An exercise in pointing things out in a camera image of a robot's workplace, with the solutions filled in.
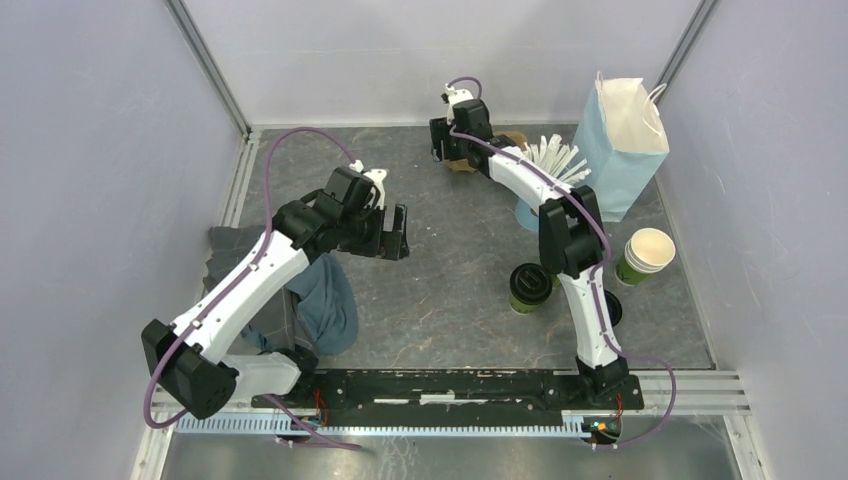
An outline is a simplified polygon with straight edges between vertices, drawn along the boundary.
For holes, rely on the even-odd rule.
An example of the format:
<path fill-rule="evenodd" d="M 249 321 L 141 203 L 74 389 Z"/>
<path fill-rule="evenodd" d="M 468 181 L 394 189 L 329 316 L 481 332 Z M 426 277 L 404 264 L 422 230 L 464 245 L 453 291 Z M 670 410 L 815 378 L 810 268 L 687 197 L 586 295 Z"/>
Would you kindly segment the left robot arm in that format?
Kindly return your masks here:
<path fill-rule="evenodd" d="M 154 319 L 141 332 L 151 382 L 184 413 L 203 420 L 232 401 L 277 394 L 290 407 L 306 405 L 314 381 L 283 353 L 231 355 L 242 329 L 286 283 L 335 249 L 399 260 L 409 254 L 406 208 L 395 207 L 386 230 L 385 169 L 360 161 L 336 168 L 326 186 L 282 206 L 246 257 L 210 292 L 169 323 Z"/>

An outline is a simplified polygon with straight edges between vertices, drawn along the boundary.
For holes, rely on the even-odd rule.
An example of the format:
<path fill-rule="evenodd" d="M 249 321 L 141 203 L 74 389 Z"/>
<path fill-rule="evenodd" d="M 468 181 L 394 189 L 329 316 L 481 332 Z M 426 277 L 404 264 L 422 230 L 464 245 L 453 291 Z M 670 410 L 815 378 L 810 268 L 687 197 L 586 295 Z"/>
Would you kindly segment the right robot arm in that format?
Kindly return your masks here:
<path fill-rule="evenodd" d="M 595 192 L 573 188 L 531 162 L 508 137 L 496 135 L 485 103 L 442 96 L 447 113 L 430 122 L 437 161 L 466 160 L 505 186 L 538 216 L 539 260 L 566 294 L 577 340 L 577 392 L 591 408 L 639 393 L 638 379 L 612 331 L 603 288 L 610 256 Z"/>

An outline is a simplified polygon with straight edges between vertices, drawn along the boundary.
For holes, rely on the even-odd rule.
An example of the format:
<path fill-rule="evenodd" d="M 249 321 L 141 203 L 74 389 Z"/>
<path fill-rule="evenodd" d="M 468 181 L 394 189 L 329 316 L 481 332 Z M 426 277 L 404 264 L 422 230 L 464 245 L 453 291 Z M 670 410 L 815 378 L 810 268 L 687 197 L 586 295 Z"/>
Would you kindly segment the light blue paper bag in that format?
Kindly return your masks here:
<path fill-rule="evenodd" d="M 595 192 L 606 223 L 624 218 L 669 154 L 656 106 L 666 88 L 648 91 L 641 78 L 596 74 L 573 144 L 587 161 L 583 183 Z"/>

